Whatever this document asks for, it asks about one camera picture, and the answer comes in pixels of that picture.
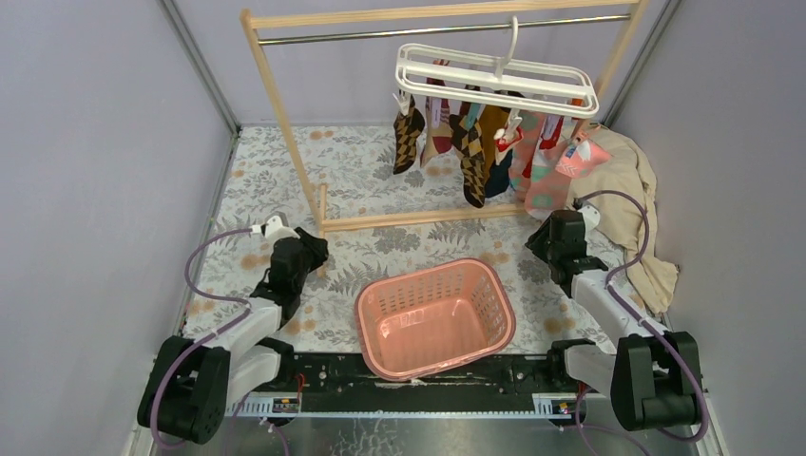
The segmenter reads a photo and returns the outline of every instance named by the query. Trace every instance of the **crumpled fabric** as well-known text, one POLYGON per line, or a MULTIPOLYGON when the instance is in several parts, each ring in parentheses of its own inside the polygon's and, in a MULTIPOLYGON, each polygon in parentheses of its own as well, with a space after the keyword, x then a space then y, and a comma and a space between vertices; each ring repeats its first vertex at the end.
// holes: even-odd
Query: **crumpled fabric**
MULTIPOLYGON (((573 131, 573 124, 563 129, 563 137, 573 131)), ((597 190, 620 190, 643 204, 649 218, 649 245, 641 262, 627 269, 646 307, 656 314, 669 309, 678 280, 676 265, 655 257, 658 217, 655 211, 657 179, 646 155, 632 140, 602 127, 591 132, 590 139, 606 150, 611 158, 600 164, 584 178, 571 180, 566 205, 574 199, 597 190)), ((602 214, 597 227, 605 236, 625 249, 625 261, 638 254, 643 242, 641 213, 628 200, 614 195, 602 195, 590 200, 602 214)))

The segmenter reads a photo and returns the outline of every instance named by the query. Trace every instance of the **floral tablecloth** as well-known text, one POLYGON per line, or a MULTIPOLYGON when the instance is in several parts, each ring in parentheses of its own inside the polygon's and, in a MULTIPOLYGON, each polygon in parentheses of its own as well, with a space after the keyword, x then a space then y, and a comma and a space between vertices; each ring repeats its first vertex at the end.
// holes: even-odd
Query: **floral tablecloth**
MULTIPOLYGON (((311 181, 329 185, 329 219, 469 207, 453 154, 431 160, 425 169, 415 165, 392 176, 390 126, 300 127, 295 135, 311 181)), ((487 204, 512 198, 507 193, 487 204)), ((262 222, 276 212, 284 213, 291 226, 317 235, 279 129, 244 128, 214 231, 262 222)), ((504 352, 543 353, 554 340, 576 337, 612 351, 599 325, 550 281, 548 267, 524 248, 539 225, 520 216, 332 233, 327 275, 309 275, 297 314, 277 338, 300 352, 359 352, 353 308, 367 283, 459 257, 479 257, 498 272, 515 311, 515 336, 504 352)), ((599 232, 591 234, 588 248, 611 267, 624 260, 624 252, 599 232)), ((199 285, 210 293, 249 295, 269 266, 270 253, 259 237, 219 242, 207 251, 199 285)), ((616 282, 636 297, 624 275, 616 282)), ((198 336, 237 312, 237 305, 194 299, 187 305, 182 332, 198 336)))

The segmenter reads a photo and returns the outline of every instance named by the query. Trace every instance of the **pink laundry basket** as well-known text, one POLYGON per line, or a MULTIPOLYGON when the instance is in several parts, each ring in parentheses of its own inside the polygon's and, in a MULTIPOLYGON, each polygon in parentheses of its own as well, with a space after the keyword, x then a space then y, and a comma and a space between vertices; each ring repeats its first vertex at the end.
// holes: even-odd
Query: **pink laundry basket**
POLYGON ((371 283, 355 302, 355 323, 367 366, 391 381, 499 352, 515 334, 498 275, 473 258, 371 283))

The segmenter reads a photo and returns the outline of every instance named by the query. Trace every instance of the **wooden drying rack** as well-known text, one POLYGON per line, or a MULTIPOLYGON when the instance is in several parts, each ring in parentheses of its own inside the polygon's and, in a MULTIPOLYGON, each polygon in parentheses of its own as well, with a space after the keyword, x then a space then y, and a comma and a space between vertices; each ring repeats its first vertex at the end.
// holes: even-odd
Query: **wooden drying rack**
MULTIPOLYGON (((291 123, 285 111, 285 105, 279 96, 279 90, 275 81, 272 69, 266 54, 263 52, 258 30, 260 29, 280 29, 289 27, 306 27, 329 24, 350 24, 357 22, 391 21, 395 19, 417 19, 427 17, 448 17, 474 14, 491 14, 502 12, 553 10, 553 9, 577 9, 585 7, 628 5, 629 14, 625 17, 625 22, 619 30, 616 42, 600 74, 594 90, 597 96, 601 96, 610 86, 613 74, 618 68, 619 62, 624 56, 624 52, 635 34, 635 30, 641 22, 643 12, 646 10, 649 0, 508 0, 485 3, 467 3, 457 5, 434 5, 426 7, 408 7, 392 9, 369 9, 358 11, 326 12, 317 14, 295 14, 287 16, 252 17, 249 9, 244 9, 240 13, 240 22, 243 25, 243 32, 246 34, 246 41, 255 57, 258 65, 258 72, 269 96, 269 101, 277 116, 282 137, 285 140, 291 160, 297 170, 299 182, 302 184, 302 191, 308 200, 308 205, 314 215, 314 220, 319 228, 319 235, 322 238, 327 233, 336 231, 351 231, 365 228, 376 228, 395 225, 413 225, 418 223, 431 223, 436 221, 463 220, 463 219, 489 219, 495 217, 515 216, 524 213, 523 204, 495 204, 482 208, 447 209, 437 211, 412 212, 406 214, 388 214, 383 216, 367 216, 356 218, 327 219, 327 184, 322 183, 319 190, 319 203, 315 197, 316 188, 308 179, 305 171, 305 164, 299 155, 297 140, 291 129, 291 123)), ((573 24, 574 21, 597 22, 597 18, 582 18, 560 21, 547 21, 545 25, 573 24)), ((281 44, 282 40, 273 41, 271 44, 281 44)), ((309 41, 328 41, 327 39, 309 41)), ((588 120, 577 121, 574 133, 587 126, 588 120)), ((323 274, 325 268, 320 268, 319 273, 323 274)))

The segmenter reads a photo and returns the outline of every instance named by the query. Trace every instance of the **gray wall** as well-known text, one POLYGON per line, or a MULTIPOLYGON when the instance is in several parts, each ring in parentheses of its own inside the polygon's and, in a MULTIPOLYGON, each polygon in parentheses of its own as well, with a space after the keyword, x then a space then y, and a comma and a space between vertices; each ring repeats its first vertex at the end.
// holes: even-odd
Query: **gray wall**
MULTIPOLYGON (((275 120, 260 82, 239 14, 249 8, 255 16, 300 14, 343 10, 370 10, 464 3, 465 0, 178 0, 182 15, 210 65, 236 117, 244 124, 275 120)), ((601 99, 602 113, 630 63, 641 48, 665 0, 652 0, 636 39, 624 56, 614 84, 601 99)), ((566 9, 519 13, 521 22, 546 18, 571 18, 624 12, 626 8, 566 9)), ((444 27, 460 24, 506 23, 508 14, 417 19, 308 28, 262 30, 261 36, 299 36, 345 31, 444 27)), ((579 67, 595 78, 605 64, 607 52, 621 23, 523 29, 515 50, 516 59, 536 60, 579 67)), ((292 122, 297 124, 354 124, 391 122, 395 105, 394 56, 406 43, 455 48, 490 55, 503 55, 509 48, 510 31, 485 31, 363 41, 287 45, 265 49, 292 122)))
POLYGON ((0 454, 120 454, 228 132, 157 2, 4 2, 0 454))
POLYGON ((671 316, 734 455, 802 454, 806 4, 684 2, 616 127, 658 174, 671 316))

